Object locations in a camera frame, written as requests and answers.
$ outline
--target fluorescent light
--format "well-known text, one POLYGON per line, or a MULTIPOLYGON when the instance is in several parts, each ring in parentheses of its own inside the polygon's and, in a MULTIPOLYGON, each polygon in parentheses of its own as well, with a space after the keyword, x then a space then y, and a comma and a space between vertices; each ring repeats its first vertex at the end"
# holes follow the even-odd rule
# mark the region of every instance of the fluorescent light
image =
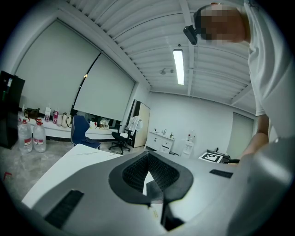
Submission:
POLYGON ((183 51, 179 49, 173 50, 173 56, 176 66, 178 84, 184 85, 183 51))

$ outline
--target black hair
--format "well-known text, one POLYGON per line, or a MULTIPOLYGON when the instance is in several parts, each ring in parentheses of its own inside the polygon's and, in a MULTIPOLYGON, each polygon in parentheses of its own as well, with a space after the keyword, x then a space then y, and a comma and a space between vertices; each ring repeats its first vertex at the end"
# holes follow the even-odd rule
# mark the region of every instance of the black hair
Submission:
POLYGON ((206 28, 201 27, 201 11, 205 8, 210 7, 211 5, 202 6, 194 13, 194 22, 195 22, 195 32, 196 34, 201 35, 202 39, 211 40, 211 34, 206 34, 206 28))

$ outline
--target concrete floor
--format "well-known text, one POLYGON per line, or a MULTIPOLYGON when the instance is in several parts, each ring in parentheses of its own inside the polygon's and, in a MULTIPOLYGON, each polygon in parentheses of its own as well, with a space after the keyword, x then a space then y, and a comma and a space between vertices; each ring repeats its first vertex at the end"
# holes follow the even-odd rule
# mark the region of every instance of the concrete floor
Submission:
MULTIPOLYGON (((111 144, 112 142, 102 142, 100 150, 120 154, 119 148, 108 150, 111 144)), ((22 155, 18 143, 11 150, 0 147, 0 178, 10 196, 21 201, 42 175, 72 148, 71 142, 52 140, 47 140, 47 149, 44 153, 38 153, 33 149, 32 152, 22 155), (3 180, 5 172, 11 173, 12 176, 7 175, 3 180)), ((123 150, 124 154, 139 152, 144 146, 130 148, 130 152, 123 150)))

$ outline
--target office chair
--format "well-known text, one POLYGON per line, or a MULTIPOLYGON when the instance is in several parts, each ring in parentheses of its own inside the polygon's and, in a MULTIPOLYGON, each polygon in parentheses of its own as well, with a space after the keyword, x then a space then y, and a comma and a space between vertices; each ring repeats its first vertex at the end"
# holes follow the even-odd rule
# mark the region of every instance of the office chair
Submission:
POLYGON ((126 131, 128 131, 128 137, 124 138, 122 136, 120 136, 120 124, 116 124, 115 127, 110 127, 110 129, 117 129, 118 132, 112 132, 112 136, 113 138, 117 141, 117 142, 112 142, 112 145, 115 144, 115 146, 111 146, 109 147, 109 150, 111 150, 112 148, 120 148, 121 149, 121 155, 123 155, 123 148, 126 148, 128 150, 128 152, 130 152, 130 148, 126 146, 126 144, 130 145, 132 139, 130 138, 131 135, 131 130, 129 129, 125 129, 126 131))
POLYGON ((90 125, 84 116, 74 116, 71 129, 71 142, 74 146, 83 144, 91 148, 100 149, 100 142, 85 137, 85 133, 89 127, 90 125))

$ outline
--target brown bag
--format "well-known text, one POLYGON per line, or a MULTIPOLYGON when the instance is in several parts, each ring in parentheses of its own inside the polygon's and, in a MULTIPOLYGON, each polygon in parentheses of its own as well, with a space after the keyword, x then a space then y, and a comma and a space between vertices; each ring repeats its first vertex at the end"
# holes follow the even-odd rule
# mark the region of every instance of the brown bag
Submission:
POLYGON ((38 116, 39 110, 40 110, 40 108, 38 108, 38 109, 27 108, 24 111, 24 117, 30 118, 30 119, 37 119, 39 117, 38 116))

